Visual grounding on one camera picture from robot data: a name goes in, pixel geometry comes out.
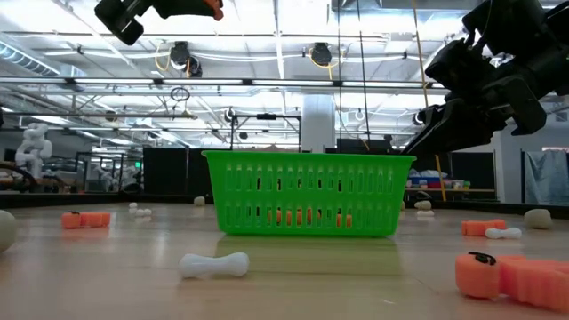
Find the hanging cable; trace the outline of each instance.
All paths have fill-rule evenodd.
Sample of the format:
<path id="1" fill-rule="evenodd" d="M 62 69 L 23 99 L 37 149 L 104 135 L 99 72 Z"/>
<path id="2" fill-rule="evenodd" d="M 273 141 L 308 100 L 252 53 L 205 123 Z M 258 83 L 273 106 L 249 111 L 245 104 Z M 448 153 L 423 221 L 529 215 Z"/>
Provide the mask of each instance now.
<path id="1" fill-rule="evenodd" d="M 429 106 L 429 96 L 427 95 L 427 82 L 425 81 L 425 69 L 423 67 L 423 53 L 421 49 L 421 38 L 419 37 L 419 22 L 417 19 L 417 1 L 413 0 L 413 16 L 415 18 L 415 33 L 417 35 L 417 50 L 419 51 L 419 65 L 421 67 L 421 81 L 423 83 L 423 95 L 425 96 L 425 108 Z M 445 182 L 443 181 L 443 173 L 441 172 L 441 163 L 438 155 L 435 155 L 437 163 L 438 179 L 441 183 L 441 193 L 443 195 L 443 202 L 446 202 Z"/>
<path id="2" fill-rule="evenodd" d="M 338 63 L 341 62 L 341 33 L 340 33 L 340 15 L 341 15 L 341 5 L 340 0 L 336 2 L 338 4 Z M 341 64 L 338 68 L 338 80 L 341 81 Z M 338 92 L 340 95 L 340 120 L 341 120 L 341 86 L 338 88 Z M 338 151 L 341 152 L 341 130 L 340 130 L 340 139 L 338 140 Z"/>
<path id="3" fill-rule="evenodd" d="M 158 62 L 158 54 L 160 53 L 160 46 L 161 46 L 161 44 L 158 44 L 158 46 L 156 47 L 156 57 L 154 57 L 154 62 L 156 63 L 156 67 L 158 69 L 160 69 L 161 71 L 167 72 L 168 67 L 170 66 L 170 53 L 168 53 L 168 62 L 166 62 L 166 67 L 162 67 L 160 65 L 160 63 Z"/>
<path id="4" fill-rule="evenodd" d="M 190 58 L 188 58 L 188 60 L 186 61 L 186 64 L 188 65 L 188 67 L 186 68 L 186 78 L 190 79 L 192 77 L 192 74 L 189 72 L 189 69 L 192 66 L 192 61 Z"/>
<path id="5" fill-rule="evenodd" d="M 372 133 L 370 132 L 370 119 L 367 114 L 367 86 L 365 80 L 365 60 L 364 60 L 364 36 L 362 35 L 362 19 L 360 16 L 359 0 L 356 0 L 357 5 L 357 22 L 359 23 L 359 47 L 362 51 L 362 78 L 364 79 L 364 107 L 365 107 L 365 128 L 367 130 L 367 143 L 372 143 Z"/>

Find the white pillar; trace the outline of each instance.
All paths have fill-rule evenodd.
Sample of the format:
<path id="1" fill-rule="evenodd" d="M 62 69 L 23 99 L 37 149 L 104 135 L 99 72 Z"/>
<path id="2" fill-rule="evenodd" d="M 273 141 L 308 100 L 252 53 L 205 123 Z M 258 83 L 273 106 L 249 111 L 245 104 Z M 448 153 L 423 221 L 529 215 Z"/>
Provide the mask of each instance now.
<path id="1" fill-rule="evenodd" d="M 308 94 L 302 108 L 302 150 L 324 153 L 336 145 L 336 108 L 332 95 Z"/>

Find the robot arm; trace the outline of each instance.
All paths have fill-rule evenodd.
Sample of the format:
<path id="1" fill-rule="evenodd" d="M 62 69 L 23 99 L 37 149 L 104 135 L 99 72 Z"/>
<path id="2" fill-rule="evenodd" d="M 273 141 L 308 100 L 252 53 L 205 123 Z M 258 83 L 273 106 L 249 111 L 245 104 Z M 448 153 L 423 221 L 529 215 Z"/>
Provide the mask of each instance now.
<path id="1" fill-rule="evenodd" d="M 425 70 L 451 92 L 444 105 L 416 115 L 425 128 L 403 153 L 488 144 L 510 118 L 517 124 L 513 135 L 539 131 L 547 120 L 539 99 L 569 93 L 568 20 L 569 2 L 546 12 L 537 0 L 485 0 L 465 15 L 469 37 L 449 43 Z M 494 55 L 514 58 L 495 67 L 482 55 L 486 45 Z"/>
<path id="2" fill-rule="evenodd" d="M 95 14 L 113 35 L 133 45 L 144 34 L 135 17 L 141 17 L 151 6 L 162 19 L 175 15 L 210 16 L 217 21 L 223 18 L 222 0 L 101 0 Z"/>

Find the basket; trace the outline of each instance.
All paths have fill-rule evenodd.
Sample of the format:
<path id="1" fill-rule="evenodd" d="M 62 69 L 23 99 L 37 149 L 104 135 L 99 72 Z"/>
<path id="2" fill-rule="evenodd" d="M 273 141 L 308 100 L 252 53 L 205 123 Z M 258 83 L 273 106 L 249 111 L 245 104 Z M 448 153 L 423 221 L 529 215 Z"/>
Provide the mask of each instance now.
<path id="1" fill-rule="evenodd" d="M 232 235 L 389 236 L 413 156 L 205 151 Z"/>

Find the wall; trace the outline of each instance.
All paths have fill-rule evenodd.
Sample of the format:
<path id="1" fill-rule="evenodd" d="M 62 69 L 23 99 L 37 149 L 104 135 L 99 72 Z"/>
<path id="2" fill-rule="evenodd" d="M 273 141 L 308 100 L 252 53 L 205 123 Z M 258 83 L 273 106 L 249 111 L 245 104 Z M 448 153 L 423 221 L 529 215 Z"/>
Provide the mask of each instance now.
<path id="1" fill-rule="evenodd" d="M 541 151 L 543 147 L 568 147 L 569 126 L 548 124 L 535 134 L 513 137 L 515 126 L 495 132 L 492 142 L 485 146 L 468 148 L 458 152 L 495 152 L 496 193 L 503 203 L 522 202 L 522 159 L 523 151 Z"/>
<path id="2" fill-rule="evenodd" d="M 48 132 L 47 139 L 53 144 L 54 156 L 75 158 L 77 151 L 91 151 L 92 140 L 62 135 L 61 132 Z M 22 140 L 22 132 L 0 131 L 0 161 L 4 160 L 5 149 L 17 149 Z"/>

